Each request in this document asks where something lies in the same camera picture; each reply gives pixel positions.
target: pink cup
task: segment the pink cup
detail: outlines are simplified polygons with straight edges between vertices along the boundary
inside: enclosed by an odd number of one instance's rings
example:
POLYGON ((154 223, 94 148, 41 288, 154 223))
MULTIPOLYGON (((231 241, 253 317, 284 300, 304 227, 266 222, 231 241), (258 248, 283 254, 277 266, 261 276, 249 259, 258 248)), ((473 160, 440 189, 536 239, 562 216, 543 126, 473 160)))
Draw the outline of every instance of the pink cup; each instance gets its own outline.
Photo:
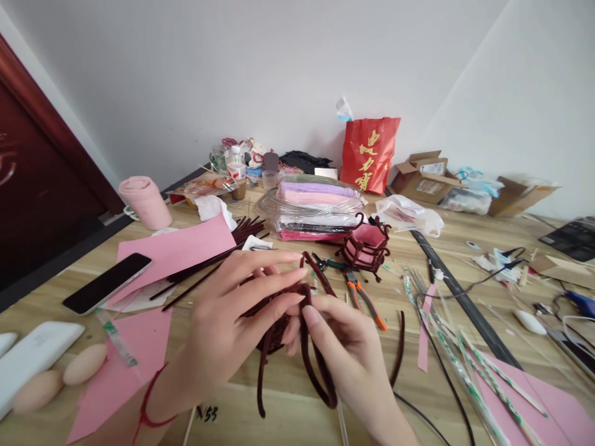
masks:
POLYGON ((163 229, 174 221, 157 185, 149 177, 130 177, 120 183, 118 190, 147 229, 163 229))

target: glue gun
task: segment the glue gun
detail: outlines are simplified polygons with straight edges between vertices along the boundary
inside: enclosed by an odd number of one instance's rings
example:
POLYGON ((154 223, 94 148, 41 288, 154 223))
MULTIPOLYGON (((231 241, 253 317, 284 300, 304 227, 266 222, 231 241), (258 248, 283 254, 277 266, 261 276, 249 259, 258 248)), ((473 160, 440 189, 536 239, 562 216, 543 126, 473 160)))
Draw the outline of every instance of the glue gun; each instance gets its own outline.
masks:
POLYGON ((566 291, 564 296, 574 302, 580 314, 595 319, 595 300, 577 294, 574 291, 566 291))

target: orange-handled pliers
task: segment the orange-handled pliers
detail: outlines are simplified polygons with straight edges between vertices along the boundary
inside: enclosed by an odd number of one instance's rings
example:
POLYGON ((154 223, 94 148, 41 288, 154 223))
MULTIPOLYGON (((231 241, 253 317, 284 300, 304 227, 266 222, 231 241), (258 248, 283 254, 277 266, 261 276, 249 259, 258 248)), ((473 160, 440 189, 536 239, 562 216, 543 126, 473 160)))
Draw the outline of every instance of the orange-handled pliers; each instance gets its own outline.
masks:
POLYGON ((387 331, 389 328, 386 326, 384 321, 380 318, 380 315, 378 314, 378 310, 376 310, 376 307, 372 303, 370 296, 368 296, 368 293, 366 293, 366 291, 363 289, 363 287, 361 286, 361 283, 359 282, 359 280, 356 279, 355 274, 353 274, 352 271, 347 272, 347 288, 349 288, 349 294, 351 294, 351 299, 353 300, 353 302, 355 303, 355 305, 357 306, 359 311, 364 313, 364 310, 361 308, 361 305, 359 303, 358 293, 366 301, 366 305, 370 309, 372 319, 374 319, 378 328, 380 328, 380 330, 382 330, 382 331, 387 331))

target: dark red door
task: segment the dark red door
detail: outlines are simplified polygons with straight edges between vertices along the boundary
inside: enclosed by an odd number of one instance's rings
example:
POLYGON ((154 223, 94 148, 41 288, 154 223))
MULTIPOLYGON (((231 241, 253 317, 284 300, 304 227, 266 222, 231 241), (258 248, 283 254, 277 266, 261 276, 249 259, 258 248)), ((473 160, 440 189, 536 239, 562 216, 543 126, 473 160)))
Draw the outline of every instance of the dark red door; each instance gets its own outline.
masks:
POLYGON ((0 289, 96 229, 105 211, 0 83, 0 289))

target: black phone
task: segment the black phone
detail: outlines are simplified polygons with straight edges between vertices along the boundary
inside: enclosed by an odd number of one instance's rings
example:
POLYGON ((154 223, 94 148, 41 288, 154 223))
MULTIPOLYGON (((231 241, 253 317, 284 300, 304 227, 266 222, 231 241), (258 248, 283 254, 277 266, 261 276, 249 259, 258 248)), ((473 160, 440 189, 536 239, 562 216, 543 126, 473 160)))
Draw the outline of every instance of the black phone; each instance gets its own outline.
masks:
POLYGON ((80 316, 86 316, 140 276, 151 263, 152 260, 142 254, 131 254, 64 299, 62 305, 80 316))

